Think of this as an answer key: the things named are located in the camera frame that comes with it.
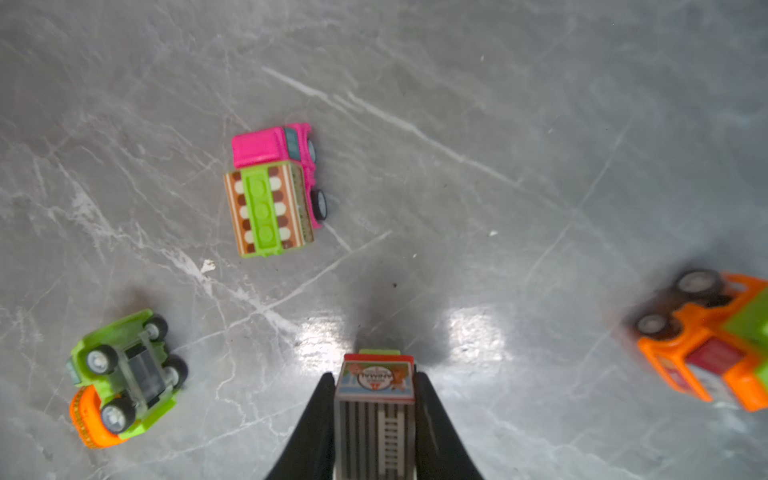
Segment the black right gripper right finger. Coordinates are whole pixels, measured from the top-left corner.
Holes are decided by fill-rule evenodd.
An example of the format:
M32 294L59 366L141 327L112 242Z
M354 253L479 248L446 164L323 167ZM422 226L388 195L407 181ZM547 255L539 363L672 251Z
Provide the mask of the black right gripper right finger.
M419 480L482 480L428 375L414 375L416 474Z

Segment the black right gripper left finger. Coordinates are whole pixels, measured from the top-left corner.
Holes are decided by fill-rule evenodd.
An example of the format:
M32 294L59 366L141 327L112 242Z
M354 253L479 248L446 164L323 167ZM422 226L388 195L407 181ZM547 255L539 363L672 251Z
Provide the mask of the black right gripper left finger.
M266 479L334 478L334 392L333 375L324 373Z

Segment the green grey toy truck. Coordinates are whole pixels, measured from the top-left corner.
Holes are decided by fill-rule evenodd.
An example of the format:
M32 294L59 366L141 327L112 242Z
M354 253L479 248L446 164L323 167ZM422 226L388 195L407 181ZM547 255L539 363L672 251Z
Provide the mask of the green grey toy truck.
M414 358L363 349L344 356L334 395L336 479L416 477Z

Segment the pink toy truck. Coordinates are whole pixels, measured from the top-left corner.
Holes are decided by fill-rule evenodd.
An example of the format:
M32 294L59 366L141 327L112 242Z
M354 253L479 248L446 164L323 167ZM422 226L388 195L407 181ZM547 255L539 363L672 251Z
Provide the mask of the pink toy truck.
M238 254L270 257L302 249L326 220L308 123L236 135L234 169L224 176Z

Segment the green orange toy truck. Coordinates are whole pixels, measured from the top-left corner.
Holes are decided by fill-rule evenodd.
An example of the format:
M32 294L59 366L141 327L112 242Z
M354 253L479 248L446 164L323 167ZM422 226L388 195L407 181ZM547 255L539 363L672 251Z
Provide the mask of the green orange toy truck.
M711 269L677 276L631 322L674 390L749 412L767 408L767 281Z

